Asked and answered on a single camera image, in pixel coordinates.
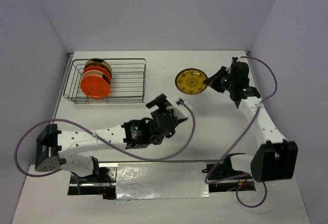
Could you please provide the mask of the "yellow patterned plate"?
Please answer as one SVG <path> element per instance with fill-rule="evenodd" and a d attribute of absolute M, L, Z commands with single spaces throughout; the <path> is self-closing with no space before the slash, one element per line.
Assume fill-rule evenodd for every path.
<path fill-rule="evenodd" d="M 187 95 L 196 95 L 203 92 L 207 85 L 203 83 L 208 76 L 201 70 L 187 68 L 181 70 L 175 77 L 176 88 Z"/>

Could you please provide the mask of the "orange plate front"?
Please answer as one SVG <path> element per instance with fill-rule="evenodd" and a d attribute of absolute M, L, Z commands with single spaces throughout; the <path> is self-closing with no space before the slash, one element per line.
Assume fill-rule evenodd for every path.
<path fill-rule="evenodd" d="M 110 94 L 111 83 L 106 75 L 84 76 L 80 82 L 82 92 L 92 98 L 105 98 Z"/>

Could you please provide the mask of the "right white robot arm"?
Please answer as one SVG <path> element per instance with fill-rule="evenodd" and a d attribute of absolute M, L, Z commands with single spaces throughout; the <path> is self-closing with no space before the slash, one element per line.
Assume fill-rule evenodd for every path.
<path fill-rule="evenodd" d="M 223 173 L 227 178 L 249 174 L 256 182 L 290 179 L 294 175 L 298 147 L 273 123 L 264 107 L 266 99 L 250 86 L 249 71 L 249 65 L 235 57 L 230 67 L 221 67 L 215 75 L 204 80 L 204 84 L 217 92 L 228 91 L 236 108 L 249 122 L 238 141 L 251 131 L 257 142 L 258 150 L 253 156 L 231 154 L 228 150 L 224 161 L 229 162 L 223 165 Z"/>

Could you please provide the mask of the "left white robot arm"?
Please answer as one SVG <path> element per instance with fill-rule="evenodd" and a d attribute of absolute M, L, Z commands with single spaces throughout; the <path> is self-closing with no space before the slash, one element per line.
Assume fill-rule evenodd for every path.
<path fill-rule="evenodd" d="M 47 125 L 36 140 L 35 170 L 45 173 L 65 170 L 88 182 L 100 178 L 98 159 L 90 152 L 118 147 L 121 150 L 143 149 L 159 145 L 175 134 L 176 127 L 187 117 L 164 94 L 149 102 L 157 106 L 151 117 L 131 120 L 116 127 L 85 131 L 59 130 L 57 124 Z"/>

